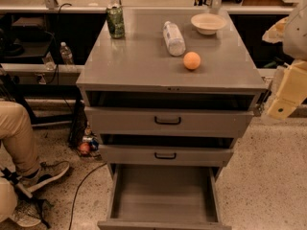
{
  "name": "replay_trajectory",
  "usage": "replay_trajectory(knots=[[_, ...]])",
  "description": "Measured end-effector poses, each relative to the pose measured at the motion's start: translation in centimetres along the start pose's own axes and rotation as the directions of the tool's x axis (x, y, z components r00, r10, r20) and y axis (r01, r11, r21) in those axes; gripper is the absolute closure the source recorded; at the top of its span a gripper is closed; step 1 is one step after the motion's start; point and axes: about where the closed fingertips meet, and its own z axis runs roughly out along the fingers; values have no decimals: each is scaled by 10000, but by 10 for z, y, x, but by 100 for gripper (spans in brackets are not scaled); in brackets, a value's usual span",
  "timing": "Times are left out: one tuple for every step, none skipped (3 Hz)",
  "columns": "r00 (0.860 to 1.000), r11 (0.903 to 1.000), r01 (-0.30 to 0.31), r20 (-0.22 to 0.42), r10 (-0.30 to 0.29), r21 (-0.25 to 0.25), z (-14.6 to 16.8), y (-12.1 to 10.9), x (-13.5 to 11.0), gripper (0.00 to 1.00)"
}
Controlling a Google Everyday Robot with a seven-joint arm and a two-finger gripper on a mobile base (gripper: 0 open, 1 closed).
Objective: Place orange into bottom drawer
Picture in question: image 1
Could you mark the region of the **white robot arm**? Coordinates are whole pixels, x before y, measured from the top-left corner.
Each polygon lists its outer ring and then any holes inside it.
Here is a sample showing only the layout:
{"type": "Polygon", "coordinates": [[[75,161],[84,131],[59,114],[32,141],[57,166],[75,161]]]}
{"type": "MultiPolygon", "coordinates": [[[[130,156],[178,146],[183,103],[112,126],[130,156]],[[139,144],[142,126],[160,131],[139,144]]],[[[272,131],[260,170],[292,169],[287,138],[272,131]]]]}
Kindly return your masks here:
{"type": "Polygon", "coordinates": [[[307,0],[301,0],[289,16],[280,19],[262,36],[269,43],[281,42],[283,52],[294,59],[278,66],[264,106],[270,120],[285,120],[307,99],[307,0]]]}

